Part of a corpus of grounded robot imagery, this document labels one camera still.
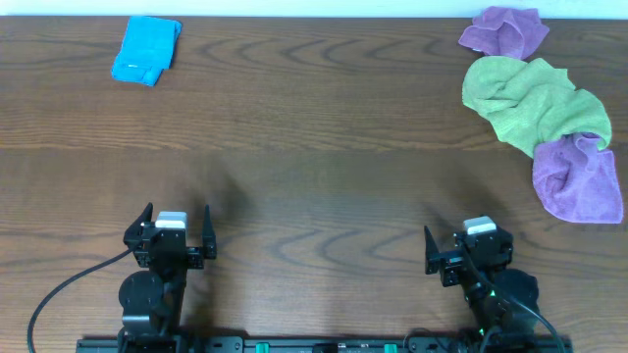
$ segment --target wood grain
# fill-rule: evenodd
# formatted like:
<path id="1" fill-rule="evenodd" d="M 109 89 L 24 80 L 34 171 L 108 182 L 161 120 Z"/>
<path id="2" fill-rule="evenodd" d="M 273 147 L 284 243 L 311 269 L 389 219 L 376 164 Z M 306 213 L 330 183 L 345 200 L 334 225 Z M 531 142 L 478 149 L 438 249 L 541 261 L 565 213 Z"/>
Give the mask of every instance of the wood grain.
<path id="1" fill-rule="evenodd" d="M 467 20 L 182 18 L 154 88 L 113 81 L 127 18 L 0 21 L 0 351 L 26 351 L 43 296 L 124 250 L 148 201 L 209 203 L 219 259 L 190 273 L 202 330 L 394 334 L 473 325 L 458 288 L 422 275 L 423 225 L 450 246 L 485 213 L 515 234 L 514 267 L 579 352 L 628 349 L 628 228 L 549 215 L 532 161 L 461 105 L 478 55 Z M 537 52 L 594 92 L 628 194 L 628 23 L 547 21 Z M 44 309 L 38 352 L 121 326 L 127 258 Z"/>

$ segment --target black cable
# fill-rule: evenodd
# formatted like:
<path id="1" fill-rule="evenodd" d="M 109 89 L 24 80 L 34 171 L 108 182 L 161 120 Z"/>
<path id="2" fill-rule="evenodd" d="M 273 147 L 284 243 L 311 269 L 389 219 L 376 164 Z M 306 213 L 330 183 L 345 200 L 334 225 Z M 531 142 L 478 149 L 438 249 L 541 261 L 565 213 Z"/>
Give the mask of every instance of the black cable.
<path id="1" fill-rule="evenodd" d="M 441 346 L 441 348 L 442 348 L 445 352 L 448 352 L 448 349 L 447 349 L 447 348 L 445 347 L 445 345 L 441 342 L 441 340 L 440 340 L 438 337 L 436 337 L 436 335 L 435 335 L 432 331 L 430 331 L 430 330 L 428 330 L 428 329 L 426 329 L 426 328 L 413 328 L 413 329 L 411 329 L 411 330 L 410 330 L 410 331 L 409 331 L 409 332 L 405 335 L 405 337 L 403 338 L 403 342 L 401 343 L 401 348 L 402 348 L 402 349 L 403 349 L 403 348 L 405 348 L 405 341 L 408 339 L 408 336 L 409 336 L 410 334 L 412 334 L 412 333 L 416 332 L 416 331 L 425 331 L 425 332 L 427 332 L 428 334 L 430 334 L 431 336 L 433 336 L 433 337 L 434 337 L 434 339 L 436 340 L 436 342 L 437 342 L 437 343 Z"/>
<path id="2" fill-rule="evenodd" d="M 497 326 L 489 328 L 489 330 L 487 331 L 487 334 L 482 339 L 482 344 L 480 344 L 480 350 L 478 351 L 478 353 L 484 353 L 484 351 L 486 351 L 487 349 L 487 345 L 489 344 L 489 341 L 491 340 L 491 336 L 500 331 L 501 331 L 501 328 Z"/>
<path id="3" fill-rule="evenodd" d="M 467 351 L 469 353 L 478 353 L 475 345 L 475 337 L 472 337 L 471 334 L 467 330 L 461 331 L 462 338 L 460 339 L 464 345 L 467 347 Z"/>
<path id="4" fill-rule="evenodd" d="M 127 345 L 129 345 L 129 342 L 127 340 L 125 340 L 125 333 L 127 331 L 125 330 L 124 327 L 120 328 L 120 330 L 118 331 L 118 353 L 122 353 L 122 352 L 126 352 L 127 351 Z"/>
<path id="5" fill-rule="evenodd" d="M 475 275 L 475 277 L 478 278 L 478 280 L 480 281 L 481 284 L 485 285 L 490 290 L 494 291 L 500 297 L 505 298 L 507 301 L 515 304 L 516 306 L 520 307 L 521 309 L 527 311 L 528 313 L 532 314 L 535 318 L 537 318 L 537 320 L 539 320 L 541 322 L 541 324 L 543 324 L 548 329 L 549 333 L 551 333 L 551 336 L 553 337 L 553 340 L 556 342 L 556 346 L 558 347 L 558 352 L 559 353 L 565 353 L 565 346 L 562 343 L 562 339 L 560 339 L 560 336 L 558 335 L 558 332 L 550 324 L 550 322 L 548 320 L 546 320 L 546 318 L 543 317 L 543 315 L 541 315 L 541 314 L 535 312 L 534 310 L 528 308 L 527 305 L 523 304 L 517 298 L 513 297 L 512 295 L 510 295 L 507 291 L 499 288 L 498 286 L 496 286 L 495 284 L 493 284 L 492 282 L 490 282 L 489 280 L 484 278 L 480 274 L 478 269 L 476 269 L 475 265 L 473 265 L 473 261 L 471 260 L 471 256 L 469 255 L 469 252 L 467 251 L 467 249 L 464 246 L 462 246 L 462 255 L 464 256 L 464 258 L 465 258 L 465 260 L 467 262 L 467 265 L 471 269 L 471 272 L 473 273 L 473 275 Z"/>
<path id="6" fill-rule="evenodd" d="M 48 304 L 48 302 L 50 301 L 50 299 L 52 299 L 52 297 L 54 297 L 57 293 L 59 293 L 63 288 L 65 288 L 66 286 L 68 286 L 68 284 L 72 283 L 73 281 L 85 276 L 85 275 L 89 275 L 92 272 L 96 271 L 96 270 L 100 270 L 102 268 L 104 268 L 105 266 L 109 266 L 113 263 L 115 263 L 116 261 L 124 258 L 125 256 L 129 255 L 131 252 L 133 252 L 137 247 L 139 247 L 141 245 L 141 242 L 139 242 L 137 244 L 137 246 L 135 246 L 133 249 L 129 249 L 125 252 L 123 252 L 122 254 L 113 257 L 101 264 L 98 264 L 94 267 L 91 267 L 81 273 L 78 273 L 68 279 L 66 279 L 63 283 L 57 285 L 56 288 L 52 289 L 52 291 L 50 293 L 48 293 L 48 295 L 46 295 L 45 298 L 43 298 L 43 300 L 41 301 L 41 303 L 39 303 L 39 305 L 37 305 L 37 309 L 35 309 L 35 312 L 32 313 L 32 316 L 30 317 L 30 322 L 28 323 L 28 331 L 26 332 L 26 344 L 28 345 L 28 352 L 29 353 L 35 353 L 35 346 L 32 342 L 32 332 L 35 329 L 35 322 L 37 321 L 37 317 L 39 316 L 39 313 L 41 313 L 41 310 L 43 310 L 43 307 L 46 306 L 46 304 Z"/>

